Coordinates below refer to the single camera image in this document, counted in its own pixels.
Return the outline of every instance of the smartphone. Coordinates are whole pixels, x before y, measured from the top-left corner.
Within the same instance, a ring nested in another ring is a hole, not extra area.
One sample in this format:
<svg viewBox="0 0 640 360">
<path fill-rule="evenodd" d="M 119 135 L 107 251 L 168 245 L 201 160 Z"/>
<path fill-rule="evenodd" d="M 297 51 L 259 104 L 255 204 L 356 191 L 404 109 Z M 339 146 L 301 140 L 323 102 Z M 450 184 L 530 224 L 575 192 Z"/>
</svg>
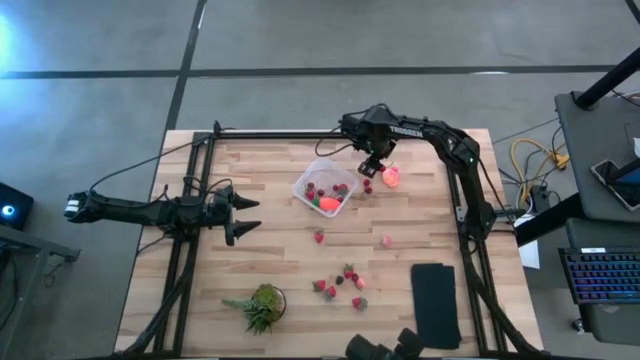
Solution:
<svg viewBox="0 0 640 360">
<path fill-rule="evenodd" d="M 591 173 L 627 210 L 634 211 L 640 208 L 640 186 L 635 181 L 628 181 L 629 179 L 622 176 L 618 177 L 617 174 L 620 174 L 620 167 L 616 163 L 611 160 L 604 160 L 592 166 Z"/>
</svg>

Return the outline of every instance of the wooden table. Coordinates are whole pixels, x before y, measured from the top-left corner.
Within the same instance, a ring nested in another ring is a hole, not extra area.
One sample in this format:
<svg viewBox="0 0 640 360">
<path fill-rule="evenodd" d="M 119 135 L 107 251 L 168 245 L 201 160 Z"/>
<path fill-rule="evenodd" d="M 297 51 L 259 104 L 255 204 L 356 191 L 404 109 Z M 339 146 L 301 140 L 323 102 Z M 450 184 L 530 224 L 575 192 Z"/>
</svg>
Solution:
<svg viewBox="0 0 640 360">
<path fill-rule="evenodd" d="M 467 131 L 480 143 L 482 159 L 502 196 L 489 132 Z M 164 151 L 190 142 L 192 135 L 193 131 L 170 131 Z M 326 152 L 343 144 L 343 140 L 326 140 L 320 149 Z M 390 159 L 400 169 L 400 185 L 389 189 L 376 177 L 373 194 L 358 193 L 337 217 L 329 219 L 292 195 L 292 185 L 316 158 L 314 145 L 312 140 L 216 141 L 209 183 L 231 178 L 240 195 L 261 202 L 258 207 L 236 211 L 235 218 L 261 220 L 262 225 L 244 235 L 235 247 L 225 245 L 221 229 L 202 231 L 182 355 L 344 356 L 347 343 L 356 333 L 393 349 L 403 328 L 416 328 L 409 279 L 409 269 L 416 263 L 455 267 L 462 334 L 459 349 L 425 349 L 422 356 L 477 355 L 446 171 L 433 147 L 424 141 L 400 141 Z M 181 194 L 188 155 L 189 147 L 161 159 L 154 197 L 162 192 L 164 184 L 169 185 L 170 196 Z M 350 149 L 331 157 L 354 174 L 364 158 L 363 153 Z M 495 202 L 482 175 L 481 179 L 485 197 Z M 316 228 L 325 230 L 322 245 L 313 239 Z M 380 245 L 383 235 L 393 238 L 391 248 Z M 140 246 L 160 236 L 159 230 L 146 228 Z M 491 234 L 487 247 L 501 306 L 528 341 L 542 348 L 514 237 Z M 158 309 L 170 249 L 171 241 L 167 240 L 138 257 L 116 350 L 130 345 Z M 345 263 L 355 264 L 367 287 L 360 292 L 345 282 L 337 287 L 335 300 L 326 303 L 312 291 L 311 282 L 325 279 L 333 283 Z M 262 283 L 284 290 L 287 310 L 271 335 L 258 337 L 245 332 L 247 324 L 241 313 L 223 306 L 221 299 L 249 298 Z M 356 296 L 369 301 L 363 313 L 351 306 Z M 483 318 L 488 343 L 493 345 L 484 307 Z M 171 320 L 169 339 L 175 322 Z"/>
</svg>

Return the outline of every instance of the black metal frame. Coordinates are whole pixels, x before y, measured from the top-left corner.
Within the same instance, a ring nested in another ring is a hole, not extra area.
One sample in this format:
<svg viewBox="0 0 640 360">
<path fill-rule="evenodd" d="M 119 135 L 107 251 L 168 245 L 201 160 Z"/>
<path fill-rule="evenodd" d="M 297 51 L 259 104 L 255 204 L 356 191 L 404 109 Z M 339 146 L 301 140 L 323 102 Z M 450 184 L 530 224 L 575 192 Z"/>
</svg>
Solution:
<svg viewBox="0 0 640 360">
<path fill-rule="evenodd" d="M 206 145 L 206 153 L 204 164 L 202 167 L 202 176 L 200 181 L 200 194 L 206 194 L 206 188 L 208 186 L 209 174 L 211 172 L 211 166 L 213 164 L 213 150 L 215 142 L 218 140 L 261 140 L 261 139 L 290 139 L 290 140 L 317 140 L 320 138 L 324 139 L 345 139 L 345 137 L 338 132 L 329 132 L 329 131 L 214 131 L 214 132 L 196 132 L 194 133 L 193 140 L 197 140 L 198 138 L 202 139 L 202 142 L 196 142 L 191 147 L 191 153 L 189 155 L 189 162 L 187 166 L 186 175 L 193 176 L 195 174 L 195 168 L 198 160 L 198 153 L 200 149 Z M 456 182 L 456 175 L 450 170 L 447 169 L 447 176 L 449 179 L 449 190 L 452 197 L 452 206 L 454 210 L 454 216 L 456 213 L 456 208 L 460 207 L 461 198 L 458 189 L 458 185 Z M 183 195 L 189 195 L 191 193 L 190 183 L 185 184 L 183 189 Z M 456 227 L 459 234 L 460 241 L 460 250 L 461 254 L 464 255 L 465 251 L 468 254 L 469 252 L 469 242 L 467 239 L 460 236 L 462 233 L 463 222 L 458 221 L 456 218 Z M 186 328 L 189 301 L 190 301 L 190 293 L 191 293 L 191 285 L 193 275 L 195 273 L 195 261 L 196 255 L 198 251 L 199 244 L 199 235 L 200 230 L 197 229 L 191 234 L 185 234 L 184 237 L 178 237 L 174 239 L 173 247 L 171 250 L 171 256 L 169 260 L 169 267 L 167 270 L 167 276 L 165 281 L 165 288 L 163 292 L 163 303 L 158 310 L 158 312 L 154 315 L 154 318 L 147 327 L 145 331 L 153 331 L 152 334 L 155 335 L 155 343 L 153 346 L 152 352 L 144 352 L 144 347 L 138 347 L 135 351 L 125 351 L 121 354 L 114 354 L 109 358 L 118 358 L 118 359 L 148 359 L 153 358 L 180 358 L 182 352 L 182 345 L 184 341 L 184 332 Z M 178 273 L 178 262 L 180 258 L 180 252 L 182 245 L 184 243 L 189 244 L 187 259 L 180 275 L 180 278 L 176 281 L 177 273 Z M 479 257 L 479 263 L 481 266 L 482 272 L 482 280 L 487 288 L 488 292 L 495 298 L 496 291 L 495 285 L 493 281 L 493 276 L 491 274 L 491 265 L 489 263 L 489 256 L 487 253 L 486 244 L 481 241 L 477 242 L 476 246 L 478 247 L 477 253 Z M 473 271 L 475 275 L 475 269 L 472 269 L 469 265 L 470 263 L 467 261 L 463 261 L 465 267 L 465 277 L 467 278 L 467 290 L 469 294 L 469 303 L 471 306 L 471 313 L 473 317 L 474 329 L 476 334 L 476 342 L 478 345 L 478 351 L 480 355 L 485 354 L 491 351 L 487 344 L 486 332 L 484 328 L 484 323 L 482 321 L 482 312 L 480 309 L 480 303 L 478 300 L 477 291 L 470 285 L 469 283 L 469 274 Z M 176 330 L 174 333 L 173 344 L 171 350 L 164 349 L 165 345 L 165 336 L 166 336 L 166 320 L 169 316 L 170 310 L 175 305 L 177 299 L 180 298 L 180 305 L 178 311 L 178 318 L 176 322 Z M 505 333 L 501 329 L 498 321 L 492 317 L 492 325 L 493 332 L 496 338 L 496 348 L 499 352 L 506 352 L 506 340 Z"/>
</svg>

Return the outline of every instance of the rgb keyboard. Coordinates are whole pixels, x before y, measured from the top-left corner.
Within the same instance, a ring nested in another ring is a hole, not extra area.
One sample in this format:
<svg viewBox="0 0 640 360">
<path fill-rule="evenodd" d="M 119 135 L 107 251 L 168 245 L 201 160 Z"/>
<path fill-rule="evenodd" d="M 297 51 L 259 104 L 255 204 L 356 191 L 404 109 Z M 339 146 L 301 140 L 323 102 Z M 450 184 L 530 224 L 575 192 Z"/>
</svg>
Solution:
<svg viewBox="0 0 640 360">
<path fill-rule="evenodd" d="M 640 303 L 640 248 L 558 251 L 574 303 Z"/>
</svg>

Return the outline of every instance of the concrete floor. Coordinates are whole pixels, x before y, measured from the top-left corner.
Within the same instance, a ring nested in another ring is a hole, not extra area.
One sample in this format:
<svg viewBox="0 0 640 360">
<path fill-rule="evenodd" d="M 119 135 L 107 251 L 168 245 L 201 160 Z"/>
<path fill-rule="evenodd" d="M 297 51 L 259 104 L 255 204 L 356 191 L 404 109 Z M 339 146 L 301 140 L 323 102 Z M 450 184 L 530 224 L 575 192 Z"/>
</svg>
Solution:
<svg viewBox="0 0 640 360">
<path fill-rule="evenodd" d="M 177 70 L 195 8 L 196 0 L 5 0 L 0 72 Z M 610 65 L 638 46 L 638 31 L 622 0 L 209 0 L 191 67 Z M 489 128 L 500 139 L 555 118 L 555 94 L 585 89 L 601 76 L 190 79 L 176 128 L 208 129 L 213 120 L 237 128 L 329 128 L 345 112 L 386 102 L 398 113 Z M 637 89 L 637 80 L 620 89 Z M 175 86 L 174 78 L 0 80 L 0 151 L 11 154 L 0 161 L 0 181 L 36 199 L 27 231 L 82 248 L 55 286 L 39 289 L 15 358 L 111 352 L 140 227 L 73 225 L 62 209 L 70 192 L 157 155 Z M 526 136 L 546 144 L 557 127 Z M 511 140 L 495 146 L 500 166 L 514 173 Z M 518 159 L 528 151 L 523 146 Z M 153 171 L 149 164 L 99 190 L 144 200 Z M 548 181 L 562 197 L 576 191 L 570 170 Z M 508 199 L 514 191 L 507 186 Z M 527 270 L 545 348 L 637 358 L 637 348 L 601 344 L 568 327 L 577 308 L 553 272 L 563 241 L 561 231 L 547 236 L 543 270 Z"/>
</svg>

